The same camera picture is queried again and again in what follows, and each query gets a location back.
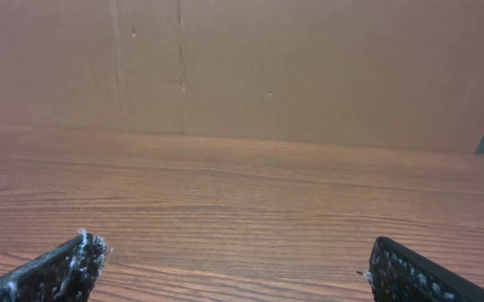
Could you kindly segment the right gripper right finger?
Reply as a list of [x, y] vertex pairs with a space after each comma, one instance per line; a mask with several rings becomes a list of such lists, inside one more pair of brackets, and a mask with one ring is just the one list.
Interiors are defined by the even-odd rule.
[[376, 302], [484, 302], [484, 288], [388, 237], [376, 239], [362, 275]]

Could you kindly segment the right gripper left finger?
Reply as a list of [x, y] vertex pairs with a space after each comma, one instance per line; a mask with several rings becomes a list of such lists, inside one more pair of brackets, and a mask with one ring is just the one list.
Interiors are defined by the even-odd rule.
[[85, 230], [0, 277], [0, 302], [86, 302], [107, 254], [105, 239]]

